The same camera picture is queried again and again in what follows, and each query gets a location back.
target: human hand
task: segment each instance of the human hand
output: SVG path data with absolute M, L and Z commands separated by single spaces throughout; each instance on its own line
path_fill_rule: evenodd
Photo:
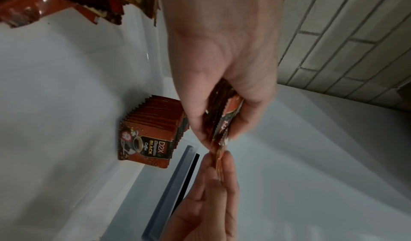
M 160 241 L 222 241 L 237 238 L 239 188 L 230 152 L 222 158 L 222 181 L 208 153 L 190 192 L 169 219 Z
M 177 93 L 199 140 L 208 96 L 223 77 L 244 98 L 230 126 L 236 138 L 255 126 L 277 85 L 283 0 L 161 0 Z

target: person's left hand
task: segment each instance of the person's left hand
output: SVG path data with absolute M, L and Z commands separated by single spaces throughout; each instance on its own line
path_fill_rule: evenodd
M 206 154 L 193 187 L 168 221 L 161 241 L 222 241 L 237 238 L 239 188 L 230 152 L 222 158 L 222 181 Z

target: fingernail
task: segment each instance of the fingernail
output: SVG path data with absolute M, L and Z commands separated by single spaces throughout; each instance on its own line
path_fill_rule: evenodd
M 210 180 L 218 180 L 218 175 L 215 170 L 215 168 L 210 167 L 205 171 L 205 174 L 207 175 L 207 178 Z

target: brick wall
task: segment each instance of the brick wall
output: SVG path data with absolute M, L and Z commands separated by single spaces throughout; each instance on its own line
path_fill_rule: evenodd
M 278 83 L 411 111 L 411 0 L 285 0 Z

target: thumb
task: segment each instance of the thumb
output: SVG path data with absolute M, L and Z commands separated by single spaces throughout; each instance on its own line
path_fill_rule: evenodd
M 205 204 L 203 224 L 209 234 L 216 235 L 215 240 L 225 237 L 225 218 L 227 190 L 218 179 L 215 168 L 210 167 L 205 173 Z

